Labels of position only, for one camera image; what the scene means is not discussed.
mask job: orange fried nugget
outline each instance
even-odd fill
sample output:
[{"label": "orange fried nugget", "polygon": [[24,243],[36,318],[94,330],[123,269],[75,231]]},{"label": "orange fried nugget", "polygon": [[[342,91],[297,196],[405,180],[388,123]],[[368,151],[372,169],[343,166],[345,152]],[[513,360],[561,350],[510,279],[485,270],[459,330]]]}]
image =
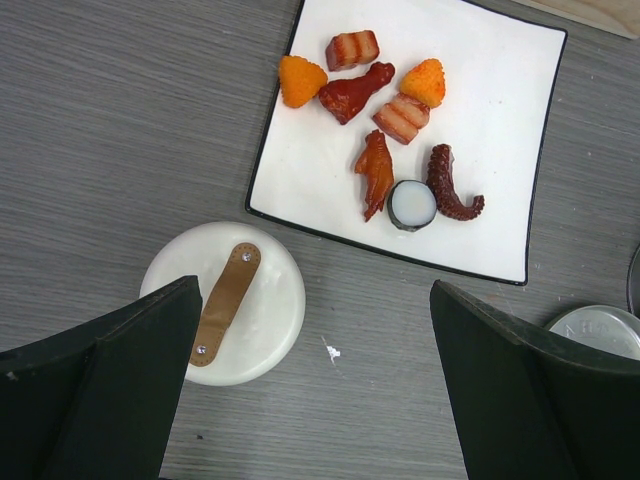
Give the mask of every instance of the orange fried nugget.
[{"label": "orange fried nugget", "polygon": [[440,60],[430,58],[413,67],[402,79],[399,90],[429,108],[439,106],[447,90]]},{"label": "orange fried nugget", "polygon": [[327,84],[326,72],[306,58],[285,56],[278,69],[282,101],[291,108],[300,108]]}]

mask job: white round dish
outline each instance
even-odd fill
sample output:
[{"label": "white round dish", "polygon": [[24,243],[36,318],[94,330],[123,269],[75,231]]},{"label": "white round dish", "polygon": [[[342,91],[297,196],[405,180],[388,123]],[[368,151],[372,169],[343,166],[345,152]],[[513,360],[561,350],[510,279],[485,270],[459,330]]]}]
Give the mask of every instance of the white round dish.
[{"label": "white round dish", "polygon": [[140,297],[197,275],[204,308],[231,250],[242,242],[258,247],[260,266],[216,358],[206,367],[189,364],[186,379],[192,382],[228,386],[253,380],[286,356],[302,328],[306,298],[295,260],[272,236],[239,223],[208,223],[173,239],[147,269]]}]

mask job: octopus tentacle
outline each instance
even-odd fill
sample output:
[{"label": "octopus tentacle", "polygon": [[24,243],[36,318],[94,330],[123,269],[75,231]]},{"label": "octopus tentacle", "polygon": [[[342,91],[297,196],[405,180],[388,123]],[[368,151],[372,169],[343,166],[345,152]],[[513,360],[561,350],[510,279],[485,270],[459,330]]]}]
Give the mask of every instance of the octopus tentacle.
[{"label": "octopus tentacle", "polygon": [[476,195],[470,207],[460,201],[453,187],[453,161],[449,145],[433,147],[427,170],[427,186],[436,197],[438,210],[444,216],[462,221],[473,220],[484,209],[484,195]]}]

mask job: white speck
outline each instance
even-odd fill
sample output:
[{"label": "white speck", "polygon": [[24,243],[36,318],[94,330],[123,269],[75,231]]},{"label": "white speck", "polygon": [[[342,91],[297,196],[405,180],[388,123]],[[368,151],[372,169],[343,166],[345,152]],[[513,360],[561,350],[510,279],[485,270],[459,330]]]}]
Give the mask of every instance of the white speck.
[{"label": "white speck", "polygon": [[338,358],[340,356],[340,350],[332,347],[331,345],[327,345],[327,341],[325,340],[324,336],[320,335],[320,338],[322,339],[322,343],[324,343],[324,346],[327,349],[327,352],[329,352],[329,360],[331,360],[331,363],[335,367],[336,366],[336,362],[335,362],[334,359],[336,359],[336,358]]}]

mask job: sushi roll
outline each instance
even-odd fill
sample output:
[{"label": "sushi roll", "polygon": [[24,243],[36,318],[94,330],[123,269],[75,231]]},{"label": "sushi roll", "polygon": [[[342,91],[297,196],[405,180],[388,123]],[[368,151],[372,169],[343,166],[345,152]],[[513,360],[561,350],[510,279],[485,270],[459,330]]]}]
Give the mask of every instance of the sushi roll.
[{"label": "sushi roll", "polygon": [[424,183],[403,180],[389,193],[389,218],[400,230],[417,232],[429,225],[436,216],[436,198]]}]

